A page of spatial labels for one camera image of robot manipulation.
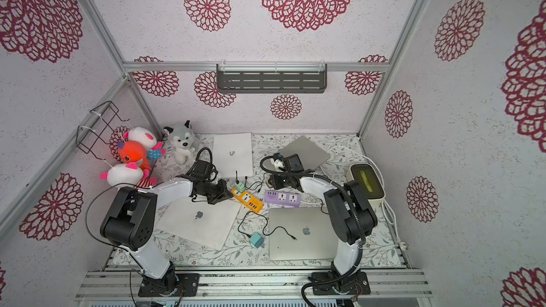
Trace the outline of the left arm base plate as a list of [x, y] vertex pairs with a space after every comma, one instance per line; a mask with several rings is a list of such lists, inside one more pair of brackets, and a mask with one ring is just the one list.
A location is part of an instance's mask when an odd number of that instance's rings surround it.
[[163, 279], [143, 277], [138, 297], [194, 297], [197, 294], [200, 274], [169, 274]]

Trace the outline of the green charger plug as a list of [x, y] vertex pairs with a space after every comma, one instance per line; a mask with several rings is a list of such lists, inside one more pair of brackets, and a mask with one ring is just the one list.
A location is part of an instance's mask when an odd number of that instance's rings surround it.
[[244, 193], [244, 192], [246, 191], [245, 184], [242, 183], [242, 182], [237, 182], [236, 185], [235, 185], [235, 188], [236, 188], [237, 191], [240, 192], [240, 193]]

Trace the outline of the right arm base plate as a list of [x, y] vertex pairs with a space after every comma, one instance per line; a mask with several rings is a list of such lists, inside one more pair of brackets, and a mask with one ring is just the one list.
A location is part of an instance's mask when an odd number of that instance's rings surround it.
[[330, 284], [318, 283], [324, 281], [331, 281], [337, 278], [333, 272], [313, 272], [308, 277], [312, 284], [311, 289], [313, 294], [317, 296], [325, 295], [369, 295], [371, 293], [371, 286], [368, 281], [368, 277], [364, 271], [358, 270], [345, 279], [338, 280]]

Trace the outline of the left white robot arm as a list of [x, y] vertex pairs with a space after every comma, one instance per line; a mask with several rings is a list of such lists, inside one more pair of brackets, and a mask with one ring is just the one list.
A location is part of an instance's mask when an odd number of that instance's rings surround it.
[[213, 183], [182, 174], [163, 183], [149, 179], [149, 171], [137, 163], [119, 163], [100, 174], [111, 189], [117, 189], [112, 205], [100, 226], [100, 235], [109, 244], [127, 251], [147, 279], [166, 278], [172, 265], [152, 241], [156, 210], [182, 198], [204, 196], [215, 205], [232, 199], [225, 180]]

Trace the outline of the teal charger plug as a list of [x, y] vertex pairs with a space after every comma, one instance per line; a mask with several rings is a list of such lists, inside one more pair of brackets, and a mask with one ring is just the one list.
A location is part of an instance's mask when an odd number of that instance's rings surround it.
[[264, 247], [264, 237], [259, 233], [253, 233], [250, 236], [249, 241], [250, 244], [256, 249]]

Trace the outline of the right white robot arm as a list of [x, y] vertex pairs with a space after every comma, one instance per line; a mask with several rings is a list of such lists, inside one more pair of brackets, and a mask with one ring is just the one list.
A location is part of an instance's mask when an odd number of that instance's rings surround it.
[[283, 159], [278, 153], [266, 156], [260, 160], [260, 168], [271, 175], [297, 179], [300, 186], [308, 178], [320, 185], [318, 189], [307, 193], [324, 201], [333, 230], [339, 239], [332, 272], [344, 279], [351, 276], [360, 268], [366, 237], [378, 225], [377, 215], [369, 203], [365, 187], [355, 180], [340, 184], [312, 171], [293, 172], [286, 166], [283, 171], [274, 171], [265, 166], [271, 160]]

